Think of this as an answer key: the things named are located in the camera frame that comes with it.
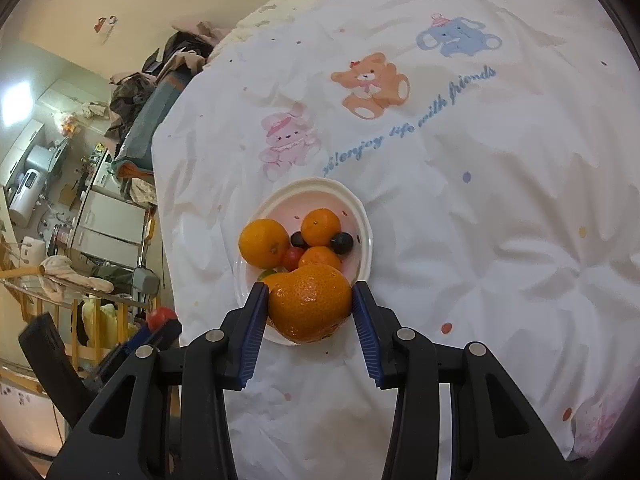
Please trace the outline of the white cartoon print duvet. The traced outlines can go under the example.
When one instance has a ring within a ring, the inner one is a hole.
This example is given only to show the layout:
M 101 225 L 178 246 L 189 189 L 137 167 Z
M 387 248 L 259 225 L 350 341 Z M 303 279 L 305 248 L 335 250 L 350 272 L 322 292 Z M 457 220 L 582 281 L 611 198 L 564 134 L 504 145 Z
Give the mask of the white cartoon print duvet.
M 479 340 L 588 460 L 639 378 L 639 70 L 598 0 L 318 0 L 224 46 L 156 130 L 183 337 L 234 307 L 279 188 L 346 185 L 369 284 L 432 341 Z

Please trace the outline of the red tomato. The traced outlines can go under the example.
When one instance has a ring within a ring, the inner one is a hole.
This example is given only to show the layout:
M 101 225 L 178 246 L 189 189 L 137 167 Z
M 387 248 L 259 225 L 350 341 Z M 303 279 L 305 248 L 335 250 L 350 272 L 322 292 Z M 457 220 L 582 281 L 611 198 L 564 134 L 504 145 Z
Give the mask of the red tomato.
M 283 254 L 282 266 L 288 272 L 292 272 L 298 268 L 299 260 L 303 257 L 306 250 L 304 248 L 291 246 Z
M 167 321 L 175 320 L 176 318 L 177 315 L 173 310 L 166 307 L 158 307 L 146 315 L 146 326 L 148 326 L 151 333 L 154 333 L 163 327 Z

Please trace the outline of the dark grape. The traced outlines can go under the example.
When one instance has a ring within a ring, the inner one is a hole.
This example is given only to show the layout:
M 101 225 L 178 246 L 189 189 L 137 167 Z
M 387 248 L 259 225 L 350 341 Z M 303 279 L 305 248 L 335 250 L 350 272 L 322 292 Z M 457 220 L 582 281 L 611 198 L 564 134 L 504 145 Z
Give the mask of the dark grape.
M 330 239 L 330 248 L 339 256 L 348 255 L 354 248 L 354 239 L 347 232 L 338 232 Z
M 303 250 L 306 250 L 309 248 L 309 245 L 305 242 L 302 232 L 300 231 L 294 232 L 291 235 L 290 241 L 291 241 L 291 245 L 294 247 L 302 248 Z

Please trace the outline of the green lime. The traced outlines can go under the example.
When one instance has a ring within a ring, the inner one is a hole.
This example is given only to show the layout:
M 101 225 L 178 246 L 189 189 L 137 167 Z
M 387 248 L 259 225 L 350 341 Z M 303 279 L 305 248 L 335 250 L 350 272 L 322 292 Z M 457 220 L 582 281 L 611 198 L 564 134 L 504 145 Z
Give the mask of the green lime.
M 266 278 L 273 276 L 274 274 L 288 273 L 288 270 L 285 268 L 275 268 L 275 269 L 266 269 L 263 270 L 261 274 L 258 275 L 257 281 L 263 282 Z

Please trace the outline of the wooden drying rack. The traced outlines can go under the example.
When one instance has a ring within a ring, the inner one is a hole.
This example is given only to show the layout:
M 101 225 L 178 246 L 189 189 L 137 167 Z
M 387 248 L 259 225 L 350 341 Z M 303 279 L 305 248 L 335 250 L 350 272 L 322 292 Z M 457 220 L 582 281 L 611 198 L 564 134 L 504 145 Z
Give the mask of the wooden drying rack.
M 20 308 L 24 324 L 51 315 L 63 341 L 63 351 L 80 377 L 86 377 L 113 348 L 134 334 L 136 313 L 155 310 L 157 296 L 110 295 L 53 275 L 35 266 L 1 263 L 1 290 Z

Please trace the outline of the large orange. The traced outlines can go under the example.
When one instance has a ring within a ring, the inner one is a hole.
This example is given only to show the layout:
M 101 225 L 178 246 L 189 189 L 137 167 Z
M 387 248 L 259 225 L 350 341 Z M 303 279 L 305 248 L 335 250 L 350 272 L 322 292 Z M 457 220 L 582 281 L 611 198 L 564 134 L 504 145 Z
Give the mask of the large orange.
M 276 220 L 257 219 L 244 226 L 238 246 L 248 264 L 266 270 L 281 265 L 284 253 L 290 248 L 290 238 Z
M 308 264 L 262 280 L 272 326 L 296 344 L 331 336 L 352 312 L 352 286 L 327 264 Z

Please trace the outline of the small mandarin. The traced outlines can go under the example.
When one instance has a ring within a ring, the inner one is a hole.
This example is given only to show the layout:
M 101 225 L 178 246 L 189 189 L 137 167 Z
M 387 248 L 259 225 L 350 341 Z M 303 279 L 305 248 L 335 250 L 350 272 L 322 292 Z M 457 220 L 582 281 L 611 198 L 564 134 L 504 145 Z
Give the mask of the small mandarin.
M 309 266 L 310 264 L 323 264 L 337 271 L 342 270 L 341 258 L 331 248 L 326 246 L 308 248 L 298 260 L 298 266 L 300 268 L 302 266 Z
M 340 219 L 328 208 L 308 212 L 300 226 L 300 234 L 310 247 L 329 246 L 331 238 L 341 230 Z

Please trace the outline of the white pink ceramic plate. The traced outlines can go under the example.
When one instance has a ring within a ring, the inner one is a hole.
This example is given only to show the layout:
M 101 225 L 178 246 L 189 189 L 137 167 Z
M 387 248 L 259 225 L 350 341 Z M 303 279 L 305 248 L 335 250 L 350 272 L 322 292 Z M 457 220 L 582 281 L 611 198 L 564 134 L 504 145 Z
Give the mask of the white pink ceramic plate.
M 341 221 L 341 232 L 349 233 L 354 239 L 354 248 L 342 260 L 341 274 L 350 286 L 365 281 L 372 266 L 372 231 L 363 204 L 344 184 L 334 180 L 309 178 L 298 180 L 281 188 L 266 199 L 250 218 L 272 219 L 280 223 L 288 232 L 288 237 L 300 231 L 303 218 L 308 212 L 318 208 L 328 208 Z M 247 300 L 252 287 L 258 283 L 257 277 L 264 269 L 251 266 L 239 255 L 234 272 L 236 296 L 239 302 Z M 268 315 L 269 289 L 267 287 L 267 328 L 266 338 L 279 344 L 296 344 L 283 337 L 271 324 Z

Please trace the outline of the pile of clothes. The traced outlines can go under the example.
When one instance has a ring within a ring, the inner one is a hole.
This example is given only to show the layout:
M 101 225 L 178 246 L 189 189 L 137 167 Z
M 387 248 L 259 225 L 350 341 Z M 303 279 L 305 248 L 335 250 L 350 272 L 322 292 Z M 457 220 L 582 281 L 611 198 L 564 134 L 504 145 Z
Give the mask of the pile of clothes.
M 111 76 L 110 126 L 104 143 L 119 195 L 143 206 L 157 204 L 152 142 L 157 127 L 189 82 L 201 73 L 215 48 L 230 34 L 209 22 L 178 23 L 166 44 L 142 69 Z

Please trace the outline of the white kitchen cabinet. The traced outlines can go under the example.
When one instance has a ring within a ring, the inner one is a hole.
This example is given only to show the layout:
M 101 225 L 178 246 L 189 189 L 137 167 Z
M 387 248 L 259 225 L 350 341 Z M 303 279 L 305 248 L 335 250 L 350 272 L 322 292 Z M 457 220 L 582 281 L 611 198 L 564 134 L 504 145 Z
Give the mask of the white kitchen cabinet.
M 70 247 L 85 256 L 133 269 L 142 248 L 145 219 L 144 208 L 90 191 Z

